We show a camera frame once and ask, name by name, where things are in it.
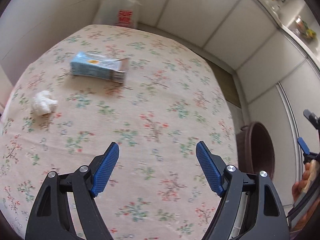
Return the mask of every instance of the blue gripper pad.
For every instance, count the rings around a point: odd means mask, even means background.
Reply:
[[[196,146],[196,156],[202,171],[204,172],[211,190],[217,193],[219,197],[222,197],[224,189],[221,185],[221,174],[209,154],[211,154],[211,152],[208,151],[201,142],[198,142]]]
[[[118,158],[119,146],[115,143],[93,176],[93,187],[91,189],[91,193],[94,197],[104,191],[111,173],[116,166]]]
[[[310,154],[310,149],[308,147],[308,145],[305,143],[305,141],[303,140],[302,137],[298,138],[298,144],[300,145],[302,151],[306,154],[309,155]]]

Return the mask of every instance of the silver pivot bolt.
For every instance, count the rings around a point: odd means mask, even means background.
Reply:
[[[234,172],[236,170],[236,167],[233,166],[233,165],[228,165],[227,166],[227,170],[230,171],[230,172]]]
[[[50,172],[48,173],[48,177],[49,177],[49,178],[53,178],[54,176],[56,176],[56,173],[55,173],[54,171],[50,171]]]
[[[81,166],[79,171],[80,172],[86,172],[88,169],[89,169],[88,166]]]
[[[268,176],[268,173],[266,173],[265,171],[260,171],[260,176],[266,177]]]

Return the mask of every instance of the floral tablecloth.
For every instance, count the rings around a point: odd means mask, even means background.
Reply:
[[[129,57],[125,84],[72,76],[79,51]],[[59,105],[37,117],[30,99],[42,90]],[[47,173],[73,172],[112,141],[120,157],[96,203],[115,240],[200,240],[220,198],[196,143],[237,165],[231,114],[210,67],[181,44],[138,30],[90,25],[55,45],[26,69],[2,122],[0,209],[21,236]],[[85,238],[72,196],[69,204]]]

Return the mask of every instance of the human hand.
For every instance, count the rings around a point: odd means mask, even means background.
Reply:
[[[297,181],[292,186],[292,197],[293,200],[296,201],[299,195],[301,194],[302,190],[308,183],[308,179],[310,177],[310,163],[306,163],[305,165],[305,172],[302,175],[302,180]],[[292,229],[292,231],[301,230],[305,224],[309,221],[310,217],[312,216],[313,212],[315,211],[316,207],[320,202],[320,198],[318,198],[313,205],[309,208],[308,212],[299,220],[297,225]]]

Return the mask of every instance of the crumpled tissue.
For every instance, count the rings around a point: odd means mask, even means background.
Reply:
[[[58,101],[53,100],[50,91],[43,90],[36,93],[36,96],[32,99],[31,109],[37,115],[49,114],[55,111],[58,106]]]

